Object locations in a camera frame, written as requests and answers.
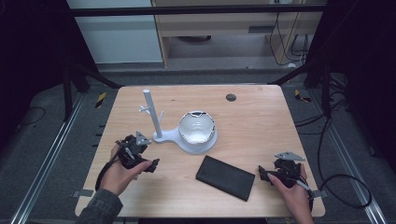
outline black wallet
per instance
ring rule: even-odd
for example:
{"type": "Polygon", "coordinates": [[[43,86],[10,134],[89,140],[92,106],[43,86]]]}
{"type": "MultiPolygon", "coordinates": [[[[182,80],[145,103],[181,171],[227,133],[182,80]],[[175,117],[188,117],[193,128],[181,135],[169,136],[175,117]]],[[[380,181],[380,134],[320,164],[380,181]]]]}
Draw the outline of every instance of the black wallet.
{"type": "Polygon", "coordinates": [[[253,186],[254,177],[254,174],[205,156],[195,178],[247,201],[253,186]]]}

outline gray carpet floor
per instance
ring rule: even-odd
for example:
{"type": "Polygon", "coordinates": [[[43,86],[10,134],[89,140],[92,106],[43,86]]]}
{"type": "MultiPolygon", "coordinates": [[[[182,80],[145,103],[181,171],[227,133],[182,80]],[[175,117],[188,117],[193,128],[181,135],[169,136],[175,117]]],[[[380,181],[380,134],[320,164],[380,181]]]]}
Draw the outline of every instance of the gray carpet floor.
{"type": "MultiPolygon", "coordinates": [[[[288,68],[245,68],[181,71],[146,71],[134,73],[107,73],[109,79],[123,85],[182,85],[182,84],[233,84],[259,83],[273,81],[289,72],[288,68]]],[[[301,83],[297,77],[283,87],[283,92],[295,121],[308,119],[320,114],[314,102],[297,100],[293,84],[301,83]]],[[[48,179],[35,202],[30,220],[75,220],[74,213],[78,199],[72,197],[74,190],[82,188],[90,169],[96,146],[100,141],[103,125],[106,124],[117,90],[88,78],[91,89],[88,93],[77,93],[76,99],[83,94],[83,102],[75,123],[64,142],[62,150],[49,173],[48,179]],[[106,98],[100,108],[95,108],[101,92],[106,98]]],[[[303,97],[313,98],[313,93],[299,88],[303,97]]],[[[334,95],[333,104],[343,100],[342,95],[334,95]]],[[[64,96],[61,85],[40,92],[31,103],[21,127],[11,139],[8,154],[0,160],[0,220],[8,223],[23,197],[28,191],[35,174],[59,132],[64,118],[64,96]]],[[[332,112],[332,125],[342,136],[343,142],[353,161],[359,167],[364,180],[373,193],[388,223],[396,223],[396,175],[389,169],[387,162],[380,157],[372,157],[368,145],[353,115],[346,110],[347,105],[340,105],[332,112]]],[[[318,175],[318,133],[321,132],[324,119],[310,125],[297,128],[305,154],[314,172],[317,183],[318,175]]],[[[329,132],[323,136],[320,153],[320,167],[325,177],[345,173],[346,169],[335,149],[329,132]]],[[[355,190],[349,180],[337,179],[331,183],[337,194],[352,203],[358,203],[355,190]]],[[[316,218],[316,223],[372,223],[363,209],[346,206],[332,195],[324,200],[326,215],[316,218]]],[[[269,218],[270,223],[285,223],[284,218],[269,218]]]]}

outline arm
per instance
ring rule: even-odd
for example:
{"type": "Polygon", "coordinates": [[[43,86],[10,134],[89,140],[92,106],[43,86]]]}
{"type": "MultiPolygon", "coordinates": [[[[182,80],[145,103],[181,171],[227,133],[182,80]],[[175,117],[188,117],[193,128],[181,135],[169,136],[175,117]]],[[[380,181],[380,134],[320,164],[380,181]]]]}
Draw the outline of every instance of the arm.
{"type": "MultiPolygon", "coordinates": [[[[110,158],[117,153],[118,147],[118,145],[113,147],[110,158]]],[[[78,223],[113,223],[122,208],[118,196],[137,175],[150,165],[151,161],[144,161],[133,169],[127,170],[120,161],[115,161],[103,176],[99,190],[88,206],[82,210],[78,223]]]]}
{"type": "MultiPolygon", "coordinates": [[[[300,174],[306,179],[306,172],[303,165],[301,166],[300,174]]],[[[288,189],[276,176],[268,174],[268,177],[282,194],[283,200],[296,222],[300,224],[314,223],[309,209],[308,194],[306,193],[306,190],[297,184],[291,189],[288,189]]]]}

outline sleeve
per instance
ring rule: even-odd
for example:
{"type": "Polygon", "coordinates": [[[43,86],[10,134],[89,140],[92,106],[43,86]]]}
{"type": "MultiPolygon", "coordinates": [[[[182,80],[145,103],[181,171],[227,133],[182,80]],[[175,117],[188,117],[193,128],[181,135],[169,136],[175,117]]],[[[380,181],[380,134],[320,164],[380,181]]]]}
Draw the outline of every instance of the sleeve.
{"type": "Polygon", "coordinates": [[[113,223],[121,208],[122,203],[117,195],[99,189],[87,207],[82,210],[77,223],[113,223]]]}

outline black horizontal bar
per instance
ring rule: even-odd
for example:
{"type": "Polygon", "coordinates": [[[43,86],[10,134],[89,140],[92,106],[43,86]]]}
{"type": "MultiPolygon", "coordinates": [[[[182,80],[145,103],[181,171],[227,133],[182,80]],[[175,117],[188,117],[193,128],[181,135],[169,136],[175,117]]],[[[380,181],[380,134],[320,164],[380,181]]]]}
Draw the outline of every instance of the black horizontal bar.
{"type": "Polygon", "coordinates": [[[117,7],[117,8],[73,8],[70,10],[48,10],[47,14],[70,15],[73,17],[142,16],[176,14],[219,14],[259,12],[315,12],[330,9],[326,4],[300,5],[231,5],[193,7],[117,7]]]}

